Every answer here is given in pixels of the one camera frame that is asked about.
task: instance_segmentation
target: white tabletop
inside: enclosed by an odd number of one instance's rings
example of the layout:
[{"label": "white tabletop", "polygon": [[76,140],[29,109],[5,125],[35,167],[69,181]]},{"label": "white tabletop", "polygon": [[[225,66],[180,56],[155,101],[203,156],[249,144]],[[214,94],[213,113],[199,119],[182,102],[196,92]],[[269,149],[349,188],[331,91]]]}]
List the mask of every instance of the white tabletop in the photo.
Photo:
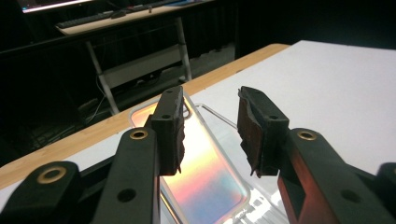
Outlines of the white tabletop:
[{"label": "white tabletop", "polygon": [[263,91],[291,129],[321,133],[353,166],[376,174],[396,161],[396,50],[301,41],[191,99],[236,123],[241,86]]}]

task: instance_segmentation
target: table leg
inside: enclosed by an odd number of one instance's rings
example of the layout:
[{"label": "table leg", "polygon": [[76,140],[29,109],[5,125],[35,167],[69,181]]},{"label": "table leg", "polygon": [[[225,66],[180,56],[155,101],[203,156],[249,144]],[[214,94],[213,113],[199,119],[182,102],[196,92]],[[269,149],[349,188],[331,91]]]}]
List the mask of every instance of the table leg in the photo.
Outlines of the table leg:
[{"label": "table leg", "polygon": [[93,62],[93,65],[95,66],[96,69],[96,75],[99,77],[99,81],[102,84],[103,90],[105,92],[105,96],[108,100],[108,102],[110,103],[110,107],[111,107],[111,112],[113,115],[120,113],[119,108],[117,107],[116,102],[114,101],[114,97],[113,94],[111,93],[110,87],[107,85],[105,76],[103,74],[102,68],[100,67],[100,64],[96,58],[96,54],[93,51],[93,47],[90,41],[87,41],[86,43],[88,52],[91,55],[91,59]]}]

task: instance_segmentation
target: black curtain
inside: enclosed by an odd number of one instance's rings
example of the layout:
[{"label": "black curtain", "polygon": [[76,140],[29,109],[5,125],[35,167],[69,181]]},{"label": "black curtain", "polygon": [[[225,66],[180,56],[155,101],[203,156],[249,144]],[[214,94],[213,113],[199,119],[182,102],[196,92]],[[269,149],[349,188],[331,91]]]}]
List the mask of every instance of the black curtain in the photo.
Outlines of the black curtain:
[{"label": "black curtain", "polygon": [[396,49],[396,1],[239,1],[238,57],[273,43],[313,40]]}]

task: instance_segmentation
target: black mechanical arm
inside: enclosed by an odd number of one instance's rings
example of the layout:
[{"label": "black mechanical arm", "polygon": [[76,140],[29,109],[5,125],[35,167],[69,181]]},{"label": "black mechanical arm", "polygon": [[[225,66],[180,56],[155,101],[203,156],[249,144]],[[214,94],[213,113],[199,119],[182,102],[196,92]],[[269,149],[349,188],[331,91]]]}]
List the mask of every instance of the black mechanical arm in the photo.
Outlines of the black mechanical arm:
[{"label": "black mechanical arm", "polygon": [[346,164],[320,133],[289,130],[289,119],[263,92],[242,87],[239,96],[237,127],[251,174],[279,175],[290,223],[396,223],[396,163],[367,174]]},{"label": "black mechanical arm", "polygon": [[[289,129],[261,91],[239,91],[237,127],[251,175],[278,175],[290,223],[396,223],[396,163],[377,175],[352,167],[320,133]],[[184,155],[181,87],[165,91],[144,128],[126,132],[114,158],[82,172],[45,164],[17,187],[1,223],[159,223],[159,176]]]},{"label": "black mechanical arm", "polygon": [[80,172],[70,161],[38,167],[12,193],[0,223],[160,223],[160,175],[180,171],[183,90],[162,94],[144,128],[121,137],[114,157]]}]

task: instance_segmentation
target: transparent plastic container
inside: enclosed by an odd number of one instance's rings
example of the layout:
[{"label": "transparent plastic container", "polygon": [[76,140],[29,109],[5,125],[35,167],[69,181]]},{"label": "transparent plastic container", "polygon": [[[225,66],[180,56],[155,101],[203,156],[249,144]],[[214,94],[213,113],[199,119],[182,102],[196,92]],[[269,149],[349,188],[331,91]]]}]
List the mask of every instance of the transparent plastic container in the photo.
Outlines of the transparent plastic container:
[{"label": "transparent plastic container", "polygon": [[[133,107],[141,127],[160,97]],[[161,178],[162,223],[288,223],[277,177],[250,176],[235,125],[184,93],[181,174]]]}]

